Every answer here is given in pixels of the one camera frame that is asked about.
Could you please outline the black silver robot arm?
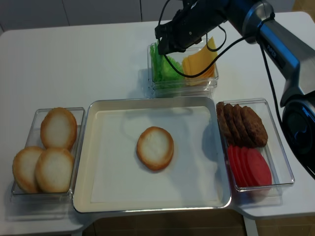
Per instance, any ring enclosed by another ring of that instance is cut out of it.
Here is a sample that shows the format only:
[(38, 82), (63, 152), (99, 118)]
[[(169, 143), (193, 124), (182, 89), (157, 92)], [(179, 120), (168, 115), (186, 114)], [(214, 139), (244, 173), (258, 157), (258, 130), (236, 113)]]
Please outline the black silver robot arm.
[(265, 0), (186, 0), (166, 24), (158, 24), (158, 52), (185, 52), (223, 22), (230, 22), (241, 40), (260, 45), (285, 78), (276, 108), (277, 118), (293, 154), (305, 170), (315, 174), (315, 51), (275, 20)]

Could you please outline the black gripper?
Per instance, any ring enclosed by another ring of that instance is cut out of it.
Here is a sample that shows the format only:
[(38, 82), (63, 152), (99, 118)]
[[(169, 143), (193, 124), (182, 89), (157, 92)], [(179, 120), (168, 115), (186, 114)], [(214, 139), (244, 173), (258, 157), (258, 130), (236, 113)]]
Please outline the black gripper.
[(196, 0), (178, 10), (173, 19), (165, 24), (158, 23), (155, 36), (158, 53), (167, 55), (184, 52), (212, 29), (226, 21), (229, 0)]

